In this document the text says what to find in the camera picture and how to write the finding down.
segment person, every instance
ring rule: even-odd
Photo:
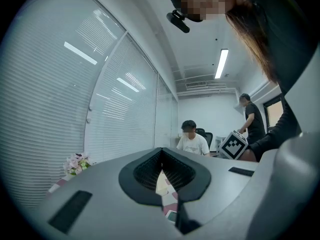
[[[177,11],[195,22],[225,14],[264,74],[279,84],[283,95],[298,80],[319,43],[314,21],[306,17],[294,0],[171,1]],[[283,114],[274,129],[250,144],[240,160],[259,162],[266,151],[279,148],[299,131],[298,122],[285,101]]]
[[[248,141],[248,144],[255,143],[266,135],[260,110],[251,102],[250,96],[246,93],[241,94],[239,103],[241,106],[245,107],[246,122],[238,132],[243,134],[245,130],[248,129],[248,138],[246,140]]]
[[[192,120],[184,121],[181,129],[183,136],[181,137],[178,150],[188,151],[197,155],[205,155],[210,157],[208,143],[204,137],[196,133],[197,125]]]

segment white ceiling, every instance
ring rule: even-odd
[[[190,33],[183,33],[167,20],[167,13],[174,10],[170,0],[133,1],[163,47],[176,80],[177,92],[186,90],[185,83],[214,80],[221,49],[229,49],[229,54],[218,81],[237,82],[241,71],[257,67],[227,23],[225,15],[217,15],[215,19],[201,23],[186,19]]]

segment dark sleeve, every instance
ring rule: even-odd
[[[278,149],[283,142],[297,134],[298,122],[291,108],[284,102],[283,114],[273,130],[257,142],[249,145],[257,161],[260,161],[264,152]]]
[[[255,107],[253,104],[249,104],[245,107],[245,113],[249,116],[250,114],[255,112]]]

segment man in white t-shirt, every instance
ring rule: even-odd
[[[192,120],[184,121],[181,129],[183,136],[181,137],[178,146],[178,150],[188,151],[197,155],[205,155],[210,157],[210,151],[208,143],[204,137],[196,133],[197,125]]]

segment black and white marker cube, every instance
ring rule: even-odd
[[[221,157],[237,160],[248,146],[247,140],[237,131],[232,131],[219,146]]]

